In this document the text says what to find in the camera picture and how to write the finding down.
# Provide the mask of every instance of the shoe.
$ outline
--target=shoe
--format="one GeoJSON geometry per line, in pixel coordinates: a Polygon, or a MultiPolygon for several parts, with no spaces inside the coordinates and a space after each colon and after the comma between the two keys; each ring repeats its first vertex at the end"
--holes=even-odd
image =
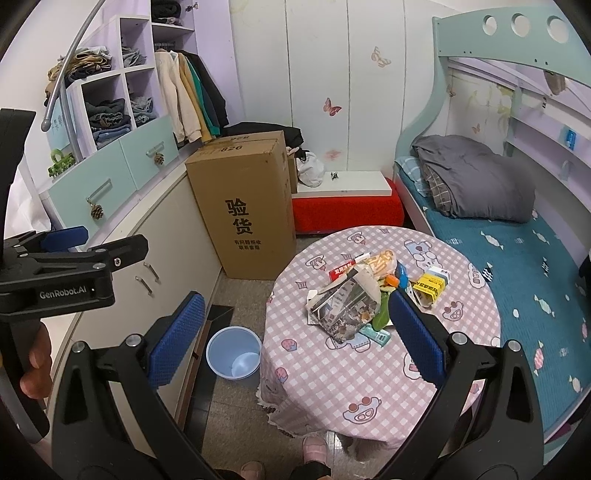
{"type": "Polygon", "coordinates": [[[304,439],[304,464],[320,462],[326,465],[329,448],[322,437],[306,437],[304,439]]]}
{"type": "Polygon", "coordinates": [[[259,462],[248,462],[240,468],[244,480],[265,480],[265,467],[259,462]]]}

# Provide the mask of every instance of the pine cone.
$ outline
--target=pine cone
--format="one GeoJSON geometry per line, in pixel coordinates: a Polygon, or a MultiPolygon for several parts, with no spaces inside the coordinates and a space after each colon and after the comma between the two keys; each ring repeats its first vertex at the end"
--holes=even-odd
{"type": "Polygon", "coordinates": [[[90,216],[94,220],[100,220],[105,216],[105,212],[103,211],[103,207],[100,205],[93,205],[90,209],[90,216]]]}

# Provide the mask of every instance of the human hand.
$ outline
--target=human hand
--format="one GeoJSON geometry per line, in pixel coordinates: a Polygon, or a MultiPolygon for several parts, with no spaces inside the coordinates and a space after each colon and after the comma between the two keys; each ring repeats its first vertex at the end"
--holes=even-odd
{"type": "Polygon", "coordinates": [[[51,339],[44,323],[41,323],[35,342],[29,351],[31,368],[21,378],[23,393],[35,400],[42,400],[51,392],[51,339]]]}

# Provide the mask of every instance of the red fabric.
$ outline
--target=red fabric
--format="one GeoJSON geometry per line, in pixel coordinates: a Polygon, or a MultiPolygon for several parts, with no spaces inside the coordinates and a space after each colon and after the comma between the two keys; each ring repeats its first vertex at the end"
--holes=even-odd
{"type": "Polygon", "coordinates": [[[402,226],[404,209],[394,182],[390,197],[293,199],[297,233],[332,233],[362,225],[402,226]]]}

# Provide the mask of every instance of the gray blanket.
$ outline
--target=gray blanket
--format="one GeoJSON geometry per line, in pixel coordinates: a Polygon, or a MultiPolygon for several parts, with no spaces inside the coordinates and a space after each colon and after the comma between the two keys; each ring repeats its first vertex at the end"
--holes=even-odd
{"type": "Polygon", "coordinates": [[[428,167],[449,190],[451,205],[443,213],[520,223],[531,219],[535,186],[513,158],[460,135],[417,138],[413,147],[423,171],[428,167]]]}

